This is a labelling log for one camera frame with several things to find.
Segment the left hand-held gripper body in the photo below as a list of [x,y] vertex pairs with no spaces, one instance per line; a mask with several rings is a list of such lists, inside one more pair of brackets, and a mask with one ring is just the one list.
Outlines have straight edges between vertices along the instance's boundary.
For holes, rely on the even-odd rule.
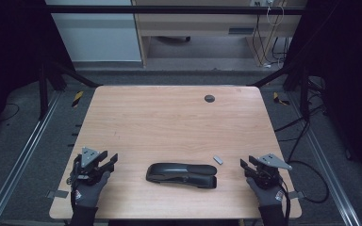
[[100,163],[97,163],[96,158],[101,152],[83,147],[81,153],[75,158],[73,169],[70,173],[70,185],[77,186],[82,183],[88,186],[97,184],[103,175]]

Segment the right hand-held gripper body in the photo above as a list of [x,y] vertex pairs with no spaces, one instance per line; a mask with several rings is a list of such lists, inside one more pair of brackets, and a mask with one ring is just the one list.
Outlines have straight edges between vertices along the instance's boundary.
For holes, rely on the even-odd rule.
[[292,170],[291,165],[273,153],[256,158],[261,163],[261,166],[256,168],[257,177],[255,178],[255,182],[260,188],[268,189],[280,186],[283,178],[280,175],[279,169]]

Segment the person's right hand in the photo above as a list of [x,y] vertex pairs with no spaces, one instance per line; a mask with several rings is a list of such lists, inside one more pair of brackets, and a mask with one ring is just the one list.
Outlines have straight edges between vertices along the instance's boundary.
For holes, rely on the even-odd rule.
[[255,193],[260,207],[282,205],[284,198],[284,191],[281,186],[274,186],[272,188],[260,188],[255,180],[251,177],[246,179],[247,184]]

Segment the person's left hand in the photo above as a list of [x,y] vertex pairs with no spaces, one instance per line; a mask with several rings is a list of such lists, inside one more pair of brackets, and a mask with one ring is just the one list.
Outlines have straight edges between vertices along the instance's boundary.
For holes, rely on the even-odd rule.
[[110,172],[106,171],[103,173],[101,180],[93,186],[79,184],[74,193],[75,204],[84,207],[96,207],[100,194],[107,184],[109,177]]

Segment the white cabinet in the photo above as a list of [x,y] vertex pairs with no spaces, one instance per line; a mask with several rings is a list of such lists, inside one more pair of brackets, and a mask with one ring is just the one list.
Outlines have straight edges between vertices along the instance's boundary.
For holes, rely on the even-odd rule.
[[53,13],[73,62],[141,62],[133,14]]

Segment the dark curtain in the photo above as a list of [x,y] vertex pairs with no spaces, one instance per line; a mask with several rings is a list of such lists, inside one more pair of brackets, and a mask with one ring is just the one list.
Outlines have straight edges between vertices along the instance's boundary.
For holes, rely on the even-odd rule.
[[347,150],[362,164],[362,0],[307,0],[288,58],[309,39],[304,66],[325,81],[324,100]]
[[0,115],[9,94],[38,80],[44,62],[73,62],[45,0],[0,0]]

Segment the aluminium floor rail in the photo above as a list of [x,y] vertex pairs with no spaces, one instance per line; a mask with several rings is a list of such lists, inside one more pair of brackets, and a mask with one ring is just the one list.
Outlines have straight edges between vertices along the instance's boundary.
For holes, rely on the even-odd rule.
[[58,106],[58,101],[60,100],[61,96],[62,91],[53,92],[52,98],[48,103],[48,108],[45,115],[40,120],[38,120],[38,123],[34,127],[34,130],[28,138],[22,151],[20,152],[20,155],[17,157],[16,162],[14,163],[7,179],[0,188],[0,217],[5,207],[7,206],[7,203],[14,189],[18,185],[31,156],[33,155],[36,147],[40,143],[45,128],[50,122],[52,115]]
[[307,142],[308,150],[310,151],[313,161],[315,162],[314,168],[322,176],[326,186],[329,190],[329,201],[333,201],[337,211],[343,221],[344,226],[362,226],[362,223],[354,210],[354,207],[348,198],[342,183],[337,177],[337,173],[327,159],[324,149],[322,148],[319,139],[316,136],[311,124],[314,122],[313,117],[316,117],[323,111],[322,105],[310,105],[308,109],[309,122],[302,121],[299,125],[303,128],[302,139]]

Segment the yellow-handled tool right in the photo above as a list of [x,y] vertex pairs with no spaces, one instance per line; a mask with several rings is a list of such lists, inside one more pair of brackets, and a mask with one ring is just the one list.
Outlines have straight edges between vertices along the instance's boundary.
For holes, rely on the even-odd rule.
[[274,93],[273,93],[273,101],[274,101],[275,103],[280,104],[280,105],[290,105],[290,102],[289,102],[289,101],[283,101],[283,100],[281,100],[281,99],[279,98],[279,95],[278,95],[277,92],[274,92]]

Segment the black frame strut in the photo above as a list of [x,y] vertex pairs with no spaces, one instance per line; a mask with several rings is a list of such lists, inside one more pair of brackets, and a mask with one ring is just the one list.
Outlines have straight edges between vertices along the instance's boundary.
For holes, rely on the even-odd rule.
[[54,90],[65,90],[67,84],[62,75],[66,74],[80,83],[90,87],[98,88],[100,84],[77,73],[75,69],[67,68],[55,61],[46,61],[39,67],[39,89],[40,89],[40,116],[42,120],[48,112],[47,82],[50,82]]
[[287,79],[284,82],[284,90],[291,91],[300,85],[300,113],[305,121],[309,121],[309,106],[308,106],[308,69],[306,66],[299,66],[297,63],[290,63],[283,66],[278,71],[271,73],[265,78],[250,84],[250,87],[261,88],[268,84],[272,80],[280,77],[281,75],[287,75]]

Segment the black horizontal frame bar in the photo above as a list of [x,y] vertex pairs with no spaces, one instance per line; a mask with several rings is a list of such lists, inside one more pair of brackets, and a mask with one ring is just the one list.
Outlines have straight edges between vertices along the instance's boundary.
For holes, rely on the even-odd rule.
[[231,15],[303,15],[307,8],[281,7],[210,7],[210,6],[76,6],[48,5],[51,13],[121,13],[121,14],[231,14]]

